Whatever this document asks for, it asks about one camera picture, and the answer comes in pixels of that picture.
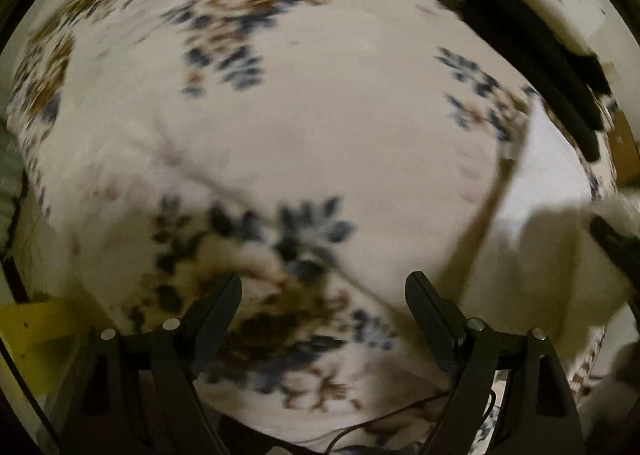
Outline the white t-shirt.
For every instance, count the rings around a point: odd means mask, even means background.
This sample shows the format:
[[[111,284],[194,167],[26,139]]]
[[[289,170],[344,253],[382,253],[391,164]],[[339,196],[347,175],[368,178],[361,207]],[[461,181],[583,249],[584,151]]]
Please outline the white t-shirt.
[[[634,288],[590,234],[600,216],[623,237],[639,235],[629,202],[591,198],[577,152],[548,117],[537,95],[516,117],[482,209],[436,276],[438,293],[492,328],[551,338],[565,369],[582,357]]]

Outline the black clothes on bed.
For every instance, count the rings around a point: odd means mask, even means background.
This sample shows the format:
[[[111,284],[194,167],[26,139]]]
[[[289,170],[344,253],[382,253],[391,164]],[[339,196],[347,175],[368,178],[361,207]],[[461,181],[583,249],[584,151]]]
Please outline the black clothes on bed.
[[[585,160],[600,159],[599,103],[612,94],[598,56],[570,51],[523,0],[436,0],[518,70],[574,138]]]

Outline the beige folded garment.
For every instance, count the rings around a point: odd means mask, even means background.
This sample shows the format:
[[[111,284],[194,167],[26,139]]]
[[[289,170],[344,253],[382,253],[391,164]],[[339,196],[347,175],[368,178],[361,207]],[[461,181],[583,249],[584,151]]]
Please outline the beige folded garment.
[[[578,18],[572,14],[563,0],[522,0],[553,32],[568,50],[576,55],[593,53],[584,32],[578,26]]]

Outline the floral bed quilt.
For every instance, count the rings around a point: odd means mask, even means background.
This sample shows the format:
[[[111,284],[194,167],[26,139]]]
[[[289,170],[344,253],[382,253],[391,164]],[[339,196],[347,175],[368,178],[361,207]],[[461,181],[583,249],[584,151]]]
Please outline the floral bed quilt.
[[[234,273],[208,409],[316,453],[420,449],[449,380],[405,280],[442,274],[537,95],[456,13],[47,0],[1,78],[51,293],[141,335]]]

